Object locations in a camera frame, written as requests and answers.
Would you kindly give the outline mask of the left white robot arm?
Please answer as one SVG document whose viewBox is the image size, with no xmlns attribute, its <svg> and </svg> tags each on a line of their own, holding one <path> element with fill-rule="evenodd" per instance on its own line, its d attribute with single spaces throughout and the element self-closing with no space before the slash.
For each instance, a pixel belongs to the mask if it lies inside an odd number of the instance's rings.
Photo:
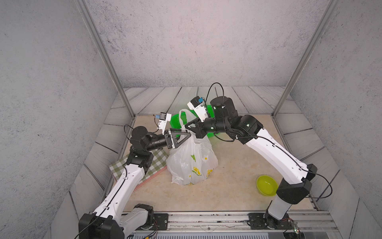
<svg viewBox="0 0 382 239">
<path fill-rule="evenodd" d="M 138 183 L 152 165 L 155 149 L 178 148 L 191 137 L 187 130 L 169 129 L 162 134 L 149 132 L 138 126 L 129 139 L 130 153 L 122 175 L 103 202 L 90 214 L 79 220 L 79 239 L 126 239 L 139 228 L 156 231 L 152 206 L 137 204 L 124 215 L 123 210 Z"/>
</svg>

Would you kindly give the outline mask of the left metal frame post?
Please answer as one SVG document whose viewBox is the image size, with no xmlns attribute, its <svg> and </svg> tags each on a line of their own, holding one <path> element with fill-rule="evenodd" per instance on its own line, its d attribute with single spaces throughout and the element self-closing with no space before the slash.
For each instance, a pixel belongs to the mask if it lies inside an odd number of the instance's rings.
<svg viewBox="0 0 382 239">
<path fill-rule="evenodd" d="M 96 28 L 95 23 L 93 21 L 91 13 L 90 13 L 90 11 L 89 11 L 89 9 L 87 7 L 86 1 L 84 1 L 84 0 L 76 0 L 75 3 L 76 3 L 76 5 L 77 5 L 77 7 L 79 9 L 79 12 L 80 12 L 80 14 L 81 14 L 81 16 L 82 16 L 82 18 L 83 18 L 83 20 L 85 22 L 85 25 L 86 25 L 89 33 L 90 33 L 90 35 L 91 35 L 91 37 L 93 39 L 93 42 L 95 43 L 95 45 L 97 47 L 97 50 L 98 50 L 98 52 L 100 54 L 100 57 L 101 57 L 104 65 L 105 65 L 105 67 L 106 67 L 110 77 L 111 77 L 111 80 L 112 80 L 114 86 L 116 87 L 116 90 L 117 90 L 119 96 L 121 97 L 121 100 L 122 100 L 124 106 L 127 109 L 128 114 L 131 117 L 135 117 L 133 109 L 132 109 L 132 107 L 131 107 L 131 105 L 130 105 L 130 103 L 128 101 L 128 98 L 127 98 L 127 96 L 125 94 L 125 91 L 124 91 L 124 89 L 122 87 L 122 84 L 121 84 L 121 82 L 119 80 L 119 77 L 118 77 L 118 75 L 116 73 L 116 70 L 115 70 L 115 68 L 114 68 L 114 66 L 113 66 L 113 64 L 111 62 L 111 59 L 110 59 L 110 57 L 109 57 L 109 55 L 107 53 L 107 50 L 106 50 L 106 48 L 104 46 L 104 43 L 103 43 L 103 41 L 102 41 L 102 39 L 100 37 L 100 34 L 99 34 L 99 32 L 98 32 L 98 30 Z"/>
</svg>

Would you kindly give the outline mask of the lime green bowl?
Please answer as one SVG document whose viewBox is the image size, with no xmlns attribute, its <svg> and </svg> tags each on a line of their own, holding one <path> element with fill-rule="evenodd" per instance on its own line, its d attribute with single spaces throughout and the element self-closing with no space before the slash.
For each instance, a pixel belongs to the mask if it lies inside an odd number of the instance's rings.
<svg viewBox="0 0 382 239">
<path fill-rule="evenodd" d="M 278 184 L 272 177 L 268 175 L 261 175 L 256 181 L 258 191 L 267 197 L 273 197 L 276 195 Z"/>
</svg>

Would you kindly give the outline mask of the right metal frame post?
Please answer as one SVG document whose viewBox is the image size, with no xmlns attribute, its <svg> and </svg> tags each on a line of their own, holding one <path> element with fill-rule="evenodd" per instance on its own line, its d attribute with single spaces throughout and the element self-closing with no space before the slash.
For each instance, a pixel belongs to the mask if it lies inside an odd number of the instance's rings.
<svg viewBox="0 0 382 239">
<path fill-rule="evenodd" d="M 295 84 L 297 83 L 301 73 L 304 70 L 304 67 L 308 63 L 311 55 L 314 52 L 314 49 L 316 45 L 318 44 L 319 40 L 321 39 L 322 35 L 325 32 L 326 27 L 328 26 L 331 18 L 334 15 L 334 12 L 337 8 L 337 5 L 339 3 L 339 0 L 331 0 L 328 3 L 328 6 L 326 10 L 323 13 L 322 18 L 320 19 L 315 31 L 313 32 L 312 37 L 310 38 L 295 70 L 293 71 L 283 93 L 281 94 L 281 97 L 272 112 L 272 118 L 275 119 L 276 116 L 281 112 L 282 107 L 284 106 L 284 103 L 288 97 L 288 95 L 291 93 L 292 89 L 294 88 Z"/>
</svg>

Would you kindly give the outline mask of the green perforated plastic basket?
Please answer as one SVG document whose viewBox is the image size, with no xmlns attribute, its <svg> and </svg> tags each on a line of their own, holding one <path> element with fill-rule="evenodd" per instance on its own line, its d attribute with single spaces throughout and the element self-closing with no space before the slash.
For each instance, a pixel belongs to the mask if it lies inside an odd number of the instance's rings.
<svg viewBox="0 0 382 239">
<path fill-rule="evenodd" d="M 209 115 L 212 118 L 214 118 L 214 112 L 213 112 L 213 108 L 211 105 L 207 105 L 207 110 L 208 110 Z M 180 117 L 179 117 L 179 114 L 172 115 L 171 120 L 170 120 L 171 128 L 181 129 L 182 125 L 185 125 L 189 121 L 198 117 L 194 110 L 190 110 L 190 112 L 191 112 L 191 114 L 194 115 L 193 117 L 189 116 L 189 114 L 187 115 L 186 112 L 184 112 L 184 111 L 181 112 Z M 214 137 L 214 135 L 213 135 L 213 133 L 210 132 L 207 134 L 207 137 L 211 138 L 211 137 Z"/>
</svg>

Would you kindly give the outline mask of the metal frame post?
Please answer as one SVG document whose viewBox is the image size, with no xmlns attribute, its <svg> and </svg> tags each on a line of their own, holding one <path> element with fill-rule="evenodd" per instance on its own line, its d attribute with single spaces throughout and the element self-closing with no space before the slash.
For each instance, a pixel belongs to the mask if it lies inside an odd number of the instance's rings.
<svg viewBox="0 0 382 239">
<path fill-rule="evenodd" d="M 76 5 L 77 5 L 77 7 L 79 9 L 79 12 L 80 12 L 80 14 L 81 14 L 81 16 L 82 16 L 82 18 L 83 18 L 83 20 L 85 22 L 85 25 L 86 25 L 89 33 L 90 33 L 90 35 L 91 35 L 91 37 L 93 39 L 93 42 L 95 43 L 95 45 L 97 47 L 97 50 L 98 50 L 98 52 L 100 54 L 100 57 L 101 57 L 104 65 L 105 65 L 105 67 L 106 67 L 110 77 L 111 77 L 111 80 L 112 80 L 114 86 L 116 87 L 116 90 L 117 90 L 119 96 L 121 97 L 121 100 L 122 100 L 124 106 L 127 109 L 128 114 L 131 117 L 135 117 L 133 109 L 132 109 L 132 107 L 131 107 L 131 105 L 130 105 L 130 103 L 128 101 L 128 98 L 127 98 L 127 96 L 125 94 L 125 91 L 124 91 L 124 89 L 122 87 L 122 84 L 121 84 L 121 82 L 119 80 L 119 77 L 118 77 L 118 75 L 116 73 L 116 70 L 115 70 L 115 68 L 114 68 L 114 66 L 113 66 L 113 64 L 111 62 L 111 59 L 110 59 L 110 57 L 109 57 L 109 55 L 107 53 L 107 50 L 106 50 L 106 48 L 104 46 L 104 43 L 103 43 L 103 41 L 102 41 L 102 39 L 100 37 L 100 34 L 99 34 L 99 32 L 98 32 L 98 30 L 96 28 L 95 23 L 93 21 L 91 13 L 90 13 L 90 11 L 89 11 L 89 9 L 87 7 L 86 1 L 84 1 L 84 0 L 76 0 L 75 3 L 76 3 Z"/>
<path fill-rule="evenodd" d="M 322 18 L 320 19 L 315 31 L 313 32 L 312 37 L 310 38 L 295 70 L 293 71 L 283 93 L 281 94 L 281 97 L 272 112 L 272 118 L 275 119 L 276 116 L 281 112 L 282 107 L 284 106 L 284 103 L 288 97 L 288 95 L 291 93 L 292 89 L 294 88 L 295 84 L 297 83 L 301 73 L 304 70 L 304 67 L 308 63 L 311 55 L 314 52 L 314 49 L 316 45 L 318 44 L 319 40 L 321 39 L 322 35 L 325 32 L 326 27 L 328 26 L 331 18 L 334 15 L 334 12 L 337 8 L 337 5 L 339 3 L 339 0 L 331 0 L 328 3 L 328 6 L 326 10 L 323 13 Z"/>
</svg>

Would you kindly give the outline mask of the white plastic bag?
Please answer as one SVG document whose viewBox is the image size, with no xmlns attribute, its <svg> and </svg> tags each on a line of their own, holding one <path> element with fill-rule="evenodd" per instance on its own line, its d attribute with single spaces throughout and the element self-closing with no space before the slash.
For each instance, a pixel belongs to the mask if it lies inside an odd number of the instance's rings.
<svg viewBox="0 0 382 239">
<path fill-rule="evenodd" d="M 207 180 L 218 167 L 218 159 L 207 136 L 191 136 L 178 148 L 170 150 L 166 159 L 167 169 L 172 175 L 172 183 L 195 185 Z"/>
</svg>

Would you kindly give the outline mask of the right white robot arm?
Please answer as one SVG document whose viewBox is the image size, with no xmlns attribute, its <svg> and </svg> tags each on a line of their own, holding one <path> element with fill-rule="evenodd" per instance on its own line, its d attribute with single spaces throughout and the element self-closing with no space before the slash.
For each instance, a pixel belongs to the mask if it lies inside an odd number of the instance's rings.
<svg viewBox="0 0 382 239">
<path fill-rule="evenodd" d="M 231 98 L 220 96 L 211 101 L 214 116 L 207 112 L 204 100 L 196 96 L 188 108 L 197 114 L 185 128 L 194 132 L 197 138 L 208 133 L 226 133 L 232 140 L 248 146 L 270 163 L 281 175 L 282 180 L 276 196 L 263 216 L 267 228 L 273 230 L 287 220 L 287 212 L 308 196 L 312 179 L 317 173 L 313 164 L 306 165 L 282 147 L 251 115 L 240 116 Z"/>
</svg>

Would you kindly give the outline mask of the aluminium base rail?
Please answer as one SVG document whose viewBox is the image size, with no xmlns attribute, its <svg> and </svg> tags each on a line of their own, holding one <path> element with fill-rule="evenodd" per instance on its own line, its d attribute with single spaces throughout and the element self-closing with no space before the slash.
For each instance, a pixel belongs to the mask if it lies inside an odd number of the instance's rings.
<svg viewBox="0 0 382 239">
<path fill-rule="evenodd" d="M 292 210 L 276 229 L 265 225 L 262 211 L 160 212 L 154 231 L 133 239 L 340 239 L 329 212 Z"/>
</svg>

